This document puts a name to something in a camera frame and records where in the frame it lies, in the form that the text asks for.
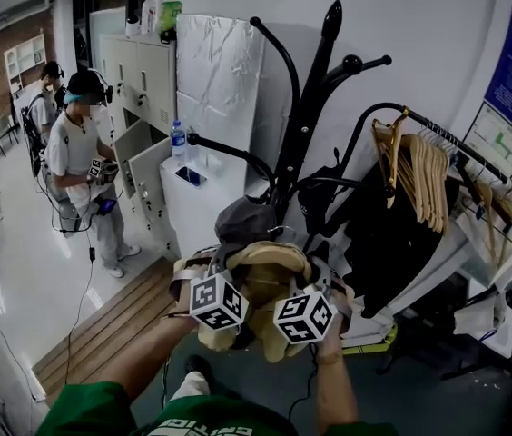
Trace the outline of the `white paper bag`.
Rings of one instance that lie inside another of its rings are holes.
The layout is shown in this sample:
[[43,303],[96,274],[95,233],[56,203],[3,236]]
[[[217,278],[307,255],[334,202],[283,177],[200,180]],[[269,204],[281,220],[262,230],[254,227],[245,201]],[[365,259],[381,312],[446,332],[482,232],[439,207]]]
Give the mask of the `white paper bag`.
[[468,335],[504,358],[512,356],[512,308],[493,291],[454,312],[454,335]]

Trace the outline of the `white marbled panel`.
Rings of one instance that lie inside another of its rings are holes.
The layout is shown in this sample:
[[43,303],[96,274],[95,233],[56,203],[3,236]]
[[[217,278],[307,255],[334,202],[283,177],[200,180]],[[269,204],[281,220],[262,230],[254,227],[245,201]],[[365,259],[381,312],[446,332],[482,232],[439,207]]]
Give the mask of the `white marbled panel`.
[[177,16],[177,112],[188,134],[250,148],[263,35],[241,19]]

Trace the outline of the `grey metal lockers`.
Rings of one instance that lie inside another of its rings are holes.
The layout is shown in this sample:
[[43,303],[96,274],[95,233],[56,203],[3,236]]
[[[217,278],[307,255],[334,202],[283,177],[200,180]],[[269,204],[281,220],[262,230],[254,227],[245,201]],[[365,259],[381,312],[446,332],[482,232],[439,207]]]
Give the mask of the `grey metal lockers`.
[[154,242],[174,257],[179,247],[160,168],[172,154],[175,45],[141,35],[101,35],[100,50],[103,77],[113,88],[111,139],[125,193]]

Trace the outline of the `black metal coat rack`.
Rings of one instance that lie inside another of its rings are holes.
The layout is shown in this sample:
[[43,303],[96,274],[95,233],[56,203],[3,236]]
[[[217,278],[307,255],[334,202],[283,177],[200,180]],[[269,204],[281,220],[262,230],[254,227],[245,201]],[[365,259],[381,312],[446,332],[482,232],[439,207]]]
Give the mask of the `black metal coat rack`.
[[[272,230],[272,242],[282,243],[280,235],[284,229],[284,218],[289,210],[290,203],[292,200],[298,201],[299,190],[303,185],[312,181],[310,176],[301,177],[300,169],[325,103],[329,100],[331,94],[348,78],[390,63],[388,56],[383,56],[371,62],[363,62],[356,55],[350,54],[343,59],[340,65],[331,67],[332,49],[339,35],[341,23],[342,6],[340,2],[335,2],[324,18],[319,46],[305,83],[300,82],[292,60],[286,60],[291,82],[292,104],[280,156],[275,167],[269,167],[261,159],[248,152],[204,139],[195,133],[189,136],[191,144],[241,158],[264,174],[268,183],[266,191],[258,197],[251,197],[259,203],[272,205],[275,210],[277,226]],[[371,185],[347,179],[344,175],[341,179],[320,177],[320,180],[349,185],[351,189],[368,190],[385,198],[388,197],[385,184]],[[325,226],[322,232],[317,235],[324,234],[330,220],[330,216],[326,213]],[[307,255],[317,251],[327,254],[329,264],[329,246],[326,243],[322,243],[314,251],[310,251],[308,248],[306,250],[305,247],[299,248]]]

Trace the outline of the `person's black shoe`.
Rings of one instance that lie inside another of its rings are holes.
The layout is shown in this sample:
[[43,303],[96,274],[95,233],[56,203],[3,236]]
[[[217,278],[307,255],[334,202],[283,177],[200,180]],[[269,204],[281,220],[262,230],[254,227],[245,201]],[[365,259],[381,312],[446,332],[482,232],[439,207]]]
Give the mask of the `person's black shoe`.
[[207,382],[212,381],[212,367],[211,365],[200,355],[190,355],[184,363],[184,370],[187,374],[197,372]]

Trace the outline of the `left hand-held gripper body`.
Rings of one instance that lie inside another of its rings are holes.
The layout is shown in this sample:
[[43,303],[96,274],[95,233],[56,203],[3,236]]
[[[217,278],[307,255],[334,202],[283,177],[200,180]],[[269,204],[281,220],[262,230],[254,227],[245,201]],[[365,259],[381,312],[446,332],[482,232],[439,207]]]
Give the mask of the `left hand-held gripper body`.
[[208,265],[183,263],[173,266],[170,295],[176,301],[171,317],[191,317],[212,331],[239,327],[244,323],[249,302],[232,283],[227,270]]

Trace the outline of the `wooden slat platform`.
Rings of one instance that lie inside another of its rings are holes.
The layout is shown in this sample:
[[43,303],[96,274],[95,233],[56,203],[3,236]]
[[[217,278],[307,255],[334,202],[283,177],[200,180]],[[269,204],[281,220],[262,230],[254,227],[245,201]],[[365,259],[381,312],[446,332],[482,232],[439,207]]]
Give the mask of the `wooden slat platform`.
[[122,351],[159,322],[173,307],[171,278],[172,263],[155,261],[34,365],[47,405],[67,383],[98,381]]

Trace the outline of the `person's right forearm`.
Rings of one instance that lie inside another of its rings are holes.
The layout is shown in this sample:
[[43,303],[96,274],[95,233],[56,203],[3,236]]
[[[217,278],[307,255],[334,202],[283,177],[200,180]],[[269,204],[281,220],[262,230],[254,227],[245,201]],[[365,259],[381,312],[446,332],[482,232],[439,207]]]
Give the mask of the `person's right forearm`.
[[328,333],[317,354],[317,407],[320,433],[359,420],[357,400],[344,362],[339,332]]

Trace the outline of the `person's green t-shirt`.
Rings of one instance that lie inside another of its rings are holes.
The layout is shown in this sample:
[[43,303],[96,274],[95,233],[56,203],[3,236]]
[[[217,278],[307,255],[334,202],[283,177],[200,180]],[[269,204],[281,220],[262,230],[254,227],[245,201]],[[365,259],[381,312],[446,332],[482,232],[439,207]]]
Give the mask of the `person's green t-shirt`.
[[113,382],[67,385],[35,436],[299,436],[266,407],[222,396],[183,397],[136,425],[124,388]]

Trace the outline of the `white floor plan poster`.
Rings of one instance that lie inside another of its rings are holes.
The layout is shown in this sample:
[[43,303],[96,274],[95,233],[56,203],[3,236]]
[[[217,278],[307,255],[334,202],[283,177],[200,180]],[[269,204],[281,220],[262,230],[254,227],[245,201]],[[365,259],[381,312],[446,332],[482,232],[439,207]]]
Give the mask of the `white floor plan poster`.
[[482,103],[463,143],[512,177],[512,123],[491,104]]

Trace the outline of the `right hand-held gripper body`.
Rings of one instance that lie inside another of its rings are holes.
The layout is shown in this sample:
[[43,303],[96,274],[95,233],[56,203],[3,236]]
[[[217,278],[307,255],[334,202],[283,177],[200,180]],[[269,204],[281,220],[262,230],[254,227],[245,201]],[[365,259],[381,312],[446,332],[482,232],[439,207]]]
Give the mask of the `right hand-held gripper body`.
[[322,275],[303,288],[290,280],[289,296],[275,303],[273,323],[289,344],[322,341],[337,307],[330,302],[330,275]]

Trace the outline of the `blue label water bottle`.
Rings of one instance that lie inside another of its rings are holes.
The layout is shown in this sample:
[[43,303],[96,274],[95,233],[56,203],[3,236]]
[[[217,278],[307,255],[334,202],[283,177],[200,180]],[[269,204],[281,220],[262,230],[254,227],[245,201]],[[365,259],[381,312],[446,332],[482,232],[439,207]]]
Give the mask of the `blue label water bottle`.
[[186,132],[182,127],[180,120],[174,120],[170,132],[172,155],[181,160],[185,160],[186,153]]

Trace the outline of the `black garment rack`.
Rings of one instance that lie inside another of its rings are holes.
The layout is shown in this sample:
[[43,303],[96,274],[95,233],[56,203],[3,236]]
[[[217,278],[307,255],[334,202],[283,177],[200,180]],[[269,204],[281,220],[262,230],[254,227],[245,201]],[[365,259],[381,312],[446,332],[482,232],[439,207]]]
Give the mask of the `black garment rack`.
[[437,136],[443,138],[446,142],[454,145],[459,151],[464,155],[468,156],[470,159],[476,161],[477,163],[482,165],[483,170],[487,170],[492,173],[502,184],[512,183],[512,180],[503,174],[495,165],[488,162],[486,159],[482,157],[481,154],[474,151],[471,147],[466,145],[464,142],[460,141],[454,134],[439,126],[438,124],[432,122],[427,117],[422,116],[415,111],[408,109],[405,105],[396,104],[392,102],[381,102],[374,105],[371,105],[367,108],[357,120],[355,127],[353,129],[352,135],[350,137],[347,148],[340,158],[340,164],[338,165],[338,174],[342,176],[346,171],[349,160],[353,154],[354,148],[359,140],[361,131],[369,118],[369,116],[379,110],[394,110],[402,113],[405,117],[413,120],[419,125],[425,127],[426,129],[432,131]]

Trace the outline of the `person's right hand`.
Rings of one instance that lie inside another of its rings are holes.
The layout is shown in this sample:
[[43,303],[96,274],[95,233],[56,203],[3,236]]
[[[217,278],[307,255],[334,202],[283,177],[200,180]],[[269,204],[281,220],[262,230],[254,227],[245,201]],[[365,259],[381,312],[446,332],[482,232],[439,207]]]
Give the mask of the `person's right hand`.
[[342,317],[339,328],[340,335],[346,333],[350,328],[354,298],[355,293],[348,286],[331,288],[330,302],[337,308],[337,312]]

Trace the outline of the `white wall shelf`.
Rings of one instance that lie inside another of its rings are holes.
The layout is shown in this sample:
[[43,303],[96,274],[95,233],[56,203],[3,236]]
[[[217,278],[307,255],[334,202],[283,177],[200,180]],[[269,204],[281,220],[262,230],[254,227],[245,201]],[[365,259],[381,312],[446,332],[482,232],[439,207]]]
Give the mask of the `white wall shelf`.
[[23,73],[46,63],[44,35],[35,36],[4,52],[5,71],[11,94],[24,88]]

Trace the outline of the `dark smartphone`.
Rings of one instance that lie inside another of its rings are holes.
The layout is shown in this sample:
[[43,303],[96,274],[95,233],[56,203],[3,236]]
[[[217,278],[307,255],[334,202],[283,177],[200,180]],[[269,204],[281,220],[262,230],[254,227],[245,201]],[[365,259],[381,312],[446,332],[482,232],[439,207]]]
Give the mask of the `dark smartphone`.
[[188,166],[182,166],[179,168],[175,172],[175,175],[196,188],[202,187],[207,181],[205,176],[199,174]]

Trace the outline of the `row of wooden hangers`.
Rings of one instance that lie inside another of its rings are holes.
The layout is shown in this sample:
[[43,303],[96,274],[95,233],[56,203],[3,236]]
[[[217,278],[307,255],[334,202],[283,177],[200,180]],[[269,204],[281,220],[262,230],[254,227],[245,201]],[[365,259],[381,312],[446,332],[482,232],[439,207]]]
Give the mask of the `row of wooden hangers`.
[[416,134],[404,134],[391,150],[390,178],[400,183],[418,223],[434,233],[449,226],[446,178],[448,155]]

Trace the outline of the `white table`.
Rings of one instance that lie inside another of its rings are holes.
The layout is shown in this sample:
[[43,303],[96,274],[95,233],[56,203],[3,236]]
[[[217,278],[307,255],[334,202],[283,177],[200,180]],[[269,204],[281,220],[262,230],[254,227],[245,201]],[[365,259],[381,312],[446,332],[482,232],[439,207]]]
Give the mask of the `white table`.
[[[393,329],[395,314],[429,293],[468,261],[478,269],[475,277],[479,282],[504,289],[512,280],[512,252],[505,266],[494,269],[485,245],[485,222],[476,218],[471,201],[456,184],[448,183],[447,193],[456,214],[450,220],[448,231],[441,234],[442,239],[429,262],[402,293],[372,318],[361,316],[363,299],[355,294],[350,328],[341,335],[344,347],[367,351],[384,342]],[[512,199],[512,193],[506,198]]]

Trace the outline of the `white cabinet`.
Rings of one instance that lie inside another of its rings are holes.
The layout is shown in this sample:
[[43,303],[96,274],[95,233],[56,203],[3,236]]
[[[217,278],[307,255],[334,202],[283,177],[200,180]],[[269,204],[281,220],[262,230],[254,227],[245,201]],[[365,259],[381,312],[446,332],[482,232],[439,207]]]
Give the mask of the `white cabinet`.
[[[266,189],[266,181],[250,171],[241,159],[226,157],[216,171],[199,163],[202,158],[218,156],[201,153],[185,164],[168,158],[160,165],[167,211],[183,258],[219,242],[214,225],[225,207],[245,194],[259,196]],[[184,166],[204,177],[203,184],[196,187],[177,176],[176,172]]]

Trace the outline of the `beige shirt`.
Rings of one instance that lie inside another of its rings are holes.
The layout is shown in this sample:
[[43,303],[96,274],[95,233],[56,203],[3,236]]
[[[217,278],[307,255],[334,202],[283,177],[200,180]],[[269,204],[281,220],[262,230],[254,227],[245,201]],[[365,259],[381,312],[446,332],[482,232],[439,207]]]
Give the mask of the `beige shirt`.
[[[216,251],[217,248],[205,249],[189,259],[176,263],[183,263],[186,267],[194,263],[212,266],[212,257]],[[320,251],[312,254],[328,263],[327,254]],[[217,332],[199,324],[198,338],[201,343],[213,351],[227,351],[242,348],[254,340],[259,340],[268,362],[279,362],[294,356],[311,344],[320,347],[324,339],[320,342],[289,344],[273,323],[275,303],[289,296],[290,280],[293,277],[300,288],[315,283],[320,277],[312,277],[310,283],[305,283],[298,274],[277,264],[241,265],[233,270],[227,268],[227,271],[231,275],[233,285],[240,289],[241,294],[249,302],[244,323],[239,327]],[[331,271],[330,298],[332,287],[347,286],[333,270]],[[326,336],[328,333],[339,331],[341,319],[337,312]]]

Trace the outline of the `black hanging garment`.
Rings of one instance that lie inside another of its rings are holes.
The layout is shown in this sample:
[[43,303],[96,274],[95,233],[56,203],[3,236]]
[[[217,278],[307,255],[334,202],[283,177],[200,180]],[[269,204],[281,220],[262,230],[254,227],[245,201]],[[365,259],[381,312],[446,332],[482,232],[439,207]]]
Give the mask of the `black hanging garment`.
[[402,186],[391,207],[378,193],[357,189],[345,201],[350,218],[342,280],[363,299],[363,318],[374,317],[402,293],[426,266],[442,239],[416,212]]

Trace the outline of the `grey chair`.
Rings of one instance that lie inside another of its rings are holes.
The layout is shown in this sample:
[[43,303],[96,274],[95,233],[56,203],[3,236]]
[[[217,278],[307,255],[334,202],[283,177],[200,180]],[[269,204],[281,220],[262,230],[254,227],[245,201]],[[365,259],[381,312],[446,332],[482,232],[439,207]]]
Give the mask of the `grey chair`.
[[10,122],[8,115],[0,116],[0,155],[2,156],[6,156],[5,150],[1,145],[1,140],[5,137],[8,138],[10,144],[12,144],[13,141],[19,143],[15,131],[15,126]]

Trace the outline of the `white plastic bottle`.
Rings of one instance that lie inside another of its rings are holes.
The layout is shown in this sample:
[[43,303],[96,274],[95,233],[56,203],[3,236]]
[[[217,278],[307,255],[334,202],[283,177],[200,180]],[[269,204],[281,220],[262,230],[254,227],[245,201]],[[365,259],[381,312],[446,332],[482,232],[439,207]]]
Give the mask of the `white plastic bottle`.
[[142,4],[142,20],[140,24],[142,35],[151,35],[156,16],[155,0],[144,0]]

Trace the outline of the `person's white trousers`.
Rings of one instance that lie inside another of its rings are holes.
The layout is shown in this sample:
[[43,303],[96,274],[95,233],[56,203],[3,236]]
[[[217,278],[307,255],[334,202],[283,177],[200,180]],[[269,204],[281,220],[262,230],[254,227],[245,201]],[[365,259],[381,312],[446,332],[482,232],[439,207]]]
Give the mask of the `person's white trousers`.
[[185,375],[182,384],[173,394],[170,402],[187,397],[209,396],[210,394],[211,389],[206,377],[201,372],[192,371]]

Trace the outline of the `grey cap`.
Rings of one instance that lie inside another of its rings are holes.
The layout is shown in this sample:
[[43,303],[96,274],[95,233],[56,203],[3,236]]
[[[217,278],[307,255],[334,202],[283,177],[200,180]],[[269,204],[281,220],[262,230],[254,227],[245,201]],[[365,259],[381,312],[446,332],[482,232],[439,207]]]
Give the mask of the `grey cap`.
[[239,244],[270,241],[277,226],[272,205],[243,197],[229,204],[218,215],[214,231],[221,244]]

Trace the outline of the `person's left forearm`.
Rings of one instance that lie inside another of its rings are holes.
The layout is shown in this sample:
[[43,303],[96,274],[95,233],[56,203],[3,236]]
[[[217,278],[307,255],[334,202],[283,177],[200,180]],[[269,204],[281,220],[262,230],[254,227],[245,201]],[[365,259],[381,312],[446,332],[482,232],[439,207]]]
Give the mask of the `person's left forearm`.
[[173,349],[197,326],[191,316],[164,317],[137,337],[103,370],[102,382],[122,386],[129,401],[136,400],[153,381]]

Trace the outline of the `green plastic bottle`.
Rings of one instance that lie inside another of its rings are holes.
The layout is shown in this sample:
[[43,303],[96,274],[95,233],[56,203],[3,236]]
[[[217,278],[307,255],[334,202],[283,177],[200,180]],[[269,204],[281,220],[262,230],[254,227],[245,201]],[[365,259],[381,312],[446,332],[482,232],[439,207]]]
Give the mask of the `green plastic bottle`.
[[175,30],[177,16],[182,12],[182,2],[180,0],[164,0],[161,3],[159,34],[165,35]]

